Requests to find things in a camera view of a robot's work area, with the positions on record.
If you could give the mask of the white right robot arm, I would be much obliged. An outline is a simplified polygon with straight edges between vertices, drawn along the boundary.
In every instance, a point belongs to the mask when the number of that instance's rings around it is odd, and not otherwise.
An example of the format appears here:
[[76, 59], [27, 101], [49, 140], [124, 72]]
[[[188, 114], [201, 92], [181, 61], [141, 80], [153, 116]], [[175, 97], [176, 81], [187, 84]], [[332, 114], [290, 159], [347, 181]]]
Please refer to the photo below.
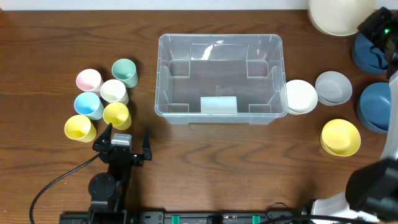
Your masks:
[[[293, 113], [283, 44], [275, 34], [164, 34], [159, 39], [155, 112], [171, 124], [269, 124]], [[397, 106], [381, 159], [354, 171], [344, 192], [301, 214], [266, 223], [397, 220]]]

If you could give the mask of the small white bowl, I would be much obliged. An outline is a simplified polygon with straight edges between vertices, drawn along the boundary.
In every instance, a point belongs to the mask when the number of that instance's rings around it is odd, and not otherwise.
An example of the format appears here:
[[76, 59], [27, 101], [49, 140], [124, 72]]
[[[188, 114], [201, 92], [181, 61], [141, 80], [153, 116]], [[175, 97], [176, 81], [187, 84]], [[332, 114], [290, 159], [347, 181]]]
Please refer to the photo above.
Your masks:
[[282, 87], [280, 99], [289, 114], [301, 115], [315, 109], [318, 103], [318, 94], [309, 82], [291, 80]]

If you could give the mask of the small grey bowl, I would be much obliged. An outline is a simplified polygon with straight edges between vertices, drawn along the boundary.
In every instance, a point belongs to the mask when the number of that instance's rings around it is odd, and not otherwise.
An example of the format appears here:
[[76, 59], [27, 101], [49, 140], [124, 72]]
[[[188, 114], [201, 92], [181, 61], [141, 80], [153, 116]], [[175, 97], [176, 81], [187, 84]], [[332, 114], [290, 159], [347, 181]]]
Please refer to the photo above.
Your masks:
[[327, 71], [318, 76], [315, 82], [318, 101], [326, 106], [346, 103], [353, 93], [349, 79], [340, 72]]

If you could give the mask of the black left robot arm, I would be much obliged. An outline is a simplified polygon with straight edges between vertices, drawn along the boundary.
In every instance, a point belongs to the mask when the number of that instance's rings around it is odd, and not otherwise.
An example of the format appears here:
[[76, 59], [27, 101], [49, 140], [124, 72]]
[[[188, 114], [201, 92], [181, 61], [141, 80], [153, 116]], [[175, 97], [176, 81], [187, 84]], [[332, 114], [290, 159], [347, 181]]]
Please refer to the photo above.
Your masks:
[[96, 174], [89, 183], [91, 195], [89, 224], [118, 223], [127, 224], [134, 221], [131, 212], [124, 208], [131, 170], [134, 166], [143, 166], [144, 161], [152, 159], [149, 133], [146, 131], [142, 143], [142, 153], [132, 153], [132, 136], [129, 134], [112, 134], [113, 125], [107, 128], [94, 141], [93, 150], [98, 157], [108, 164], [108, 171]]

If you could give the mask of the dark blue bowl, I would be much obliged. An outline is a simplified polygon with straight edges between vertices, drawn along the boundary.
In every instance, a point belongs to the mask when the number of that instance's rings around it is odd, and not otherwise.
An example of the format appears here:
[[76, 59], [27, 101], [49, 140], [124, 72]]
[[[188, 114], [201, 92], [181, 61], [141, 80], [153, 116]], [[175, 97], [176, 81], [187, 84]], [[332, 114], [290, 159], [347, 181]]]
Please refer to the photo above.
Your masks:
[[389, 84], [373, 83], [367, 86], [356, 105], [360, 122], [376, 133], [388, 133], [391, 112], [391, 91]]
[[373, 75], [387, 72], [388, 62], [385, 60], [384, 54], [362, 34], [357, 36], [351, 54], [354, 63], [360, 70]]

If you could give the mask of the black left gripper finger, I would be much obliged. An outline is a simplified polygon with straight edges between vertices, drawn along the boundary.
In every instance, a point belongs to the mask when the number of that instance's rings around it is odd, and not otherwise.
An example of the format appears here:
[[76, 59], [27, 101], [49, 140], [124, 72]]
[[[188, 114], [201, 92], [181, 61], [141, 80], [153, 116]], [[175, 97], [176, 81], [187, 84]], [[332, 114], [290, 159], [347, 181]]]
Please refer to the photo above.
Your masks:
[[96, 152], [106, 152], [111, 147], [111, 134], [112, 134], [112, 123], [109, 123], [102, 134], [93, 142], [93, 150]]
[[151, 161], [152, 160], [152, 151], [150, 148], [150, 141], [149, 141], [149, 130], [146, 129], [144, 134], [144, 139], [142, 143], [142, 151], [144, 155], [144, 160]]

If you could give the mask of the large cream bowl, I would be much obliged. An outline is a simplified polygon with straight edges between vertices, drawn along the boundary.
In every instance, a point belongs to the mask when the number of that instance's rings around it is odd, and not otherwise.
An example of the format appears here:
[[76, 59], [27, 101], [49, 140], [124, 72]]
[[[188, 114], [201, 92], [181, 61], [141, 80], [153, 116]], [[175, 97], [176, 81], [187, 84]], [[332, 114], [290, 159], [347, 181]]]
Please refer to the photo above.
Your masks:
[[308, 16], [324, 34], [349, 36], [376, 8], [376, 0], [309, 0]]

